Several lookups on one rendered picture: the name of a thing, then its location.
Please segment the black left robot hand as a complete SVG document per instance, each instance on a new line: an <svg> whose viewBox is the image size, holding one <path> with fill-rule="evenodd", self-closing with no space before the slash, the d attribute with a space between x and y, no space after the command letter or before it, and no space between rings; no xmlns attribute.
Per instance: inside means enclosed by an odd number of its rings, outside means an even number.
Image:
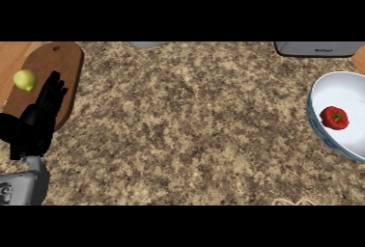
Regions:
<svg viewBox="0 0 365 247"><path fill-rule="evenodd" d="M0 140L10 144L12 160L43 156L47 152L67 92L61 73L53 71L37 100L25 107L21 116L0 113Z"/></svg>

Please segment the red bell pepper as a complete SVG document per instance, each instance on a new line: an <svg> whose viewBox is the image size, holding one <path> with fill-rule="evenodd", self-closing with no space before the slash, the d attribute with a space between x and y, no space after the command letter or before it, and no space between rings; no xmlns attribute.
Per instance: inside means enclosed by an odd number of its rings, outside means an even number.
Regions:
<svg viewBox="0 0 365 247"><path fill-rule="evenodd" d="M336 107L328 106L319 114L322 124L334 130L343 130L347 128L349 119L346 111Z"/></svg>

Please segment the white bowl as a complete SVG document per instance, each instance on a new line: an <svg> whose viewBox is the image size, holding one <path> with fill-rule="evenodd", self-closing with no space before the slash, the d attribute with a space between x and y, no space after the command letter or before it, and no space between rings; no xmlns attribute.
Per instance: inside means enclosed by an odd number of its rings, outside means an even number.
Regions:
<svg viewBox="0 0 365 247"><path fill-rule="evenodd" d="M321 112L334 106L347 116L347 127L334 130L322 124ZM365 163L365 75L334 71L315 81L306 98L306 115L312 130L327 146Z"/></svg>

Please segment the yellow-green lemon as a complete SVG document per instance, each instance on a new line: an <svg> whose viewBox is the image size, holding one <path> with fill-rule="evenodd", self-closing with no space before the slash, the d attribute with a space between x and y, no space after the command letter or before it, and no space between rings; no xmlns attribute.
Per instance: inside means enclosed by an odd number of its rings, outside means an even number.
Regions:
<svg viewBox="0 0 365 247"><path fill-rule="evenodd" d="M15 85L27 92L31 92L37 86L37 75L30 69L22 69L13 76Z"/></svg>

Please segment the brown wooden cutting board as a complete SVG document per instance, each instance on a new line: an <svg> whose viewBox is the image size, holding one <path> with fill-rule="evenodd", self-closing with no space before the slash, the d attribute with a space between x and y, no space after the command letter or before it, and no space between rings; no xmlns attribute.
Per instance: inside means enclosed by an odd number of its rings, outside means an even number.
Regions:
<svg viewBox="0 0 365 247"><path fill-rule="evenodd" d="M74 41L53 41L37 47L10 72L13 77L21 69L30 69L37 75L37 87L33 92L27 92L15 86L12 77L0 79L0 112L15 117L21 115L27 105L36 101L46 79L55 70L61 73L61 80L68 88L56 119L55 130L59 130L73 111L83 62L84 52Z"/></svg>

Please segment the pale grey round object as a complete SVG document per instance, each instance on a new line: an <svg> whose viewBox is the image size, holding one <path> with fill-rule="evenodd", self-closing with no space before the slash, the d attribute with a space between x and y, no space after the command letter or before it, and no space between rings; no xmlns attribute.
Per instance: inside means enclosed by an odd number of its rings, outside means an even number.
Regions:
<svg viewBox="0 0 365 247"><path fill-rule="evenodd" d="M138 49L149 49L163 44L163 41L130 41L130 45Z"/></svg>

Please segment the grey appliance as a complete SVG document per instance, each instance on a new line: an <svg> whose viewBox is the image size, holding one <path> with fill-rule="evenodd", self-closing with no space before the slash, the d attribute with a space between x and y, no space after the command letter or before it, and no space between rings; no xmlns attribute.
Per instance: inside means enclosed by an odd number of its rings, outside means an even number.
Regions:
<svg viewBox="0 0 365 247"><path fill-rule="evenodd" d="M288 57L350 57L365 41L276 41L276 52Z"/></svg>

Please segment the orange-brown wooden object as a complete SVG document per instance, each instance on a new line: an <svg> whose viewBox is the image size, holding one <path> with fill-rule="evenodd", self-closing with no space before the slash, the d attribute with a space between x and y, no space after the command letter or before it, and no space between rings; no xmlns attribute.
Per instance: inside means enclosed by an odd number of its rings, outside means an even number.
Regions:
<svg viewBox="0 0 365 247"><path fill-rule="evenodd" d="M355 65L359 73L365 75L365 44L356 50L353 56L350 57L350 61Z"/></svg>

